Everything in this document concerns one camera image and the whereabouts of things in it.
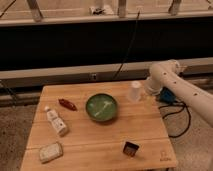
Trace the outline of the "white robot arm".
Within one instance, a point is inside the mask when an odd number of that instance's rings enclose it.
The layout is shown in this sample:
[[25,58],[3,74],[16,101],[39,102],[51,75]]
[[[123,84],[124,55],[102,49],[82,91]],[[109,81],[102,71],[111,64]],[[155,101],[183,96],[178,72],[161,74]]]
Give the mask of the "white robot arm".
[[155,96],[168,88],[213,127],[213,95],[179,77],[180,71],[177,60],[153,63],[144,82],[146,93]]

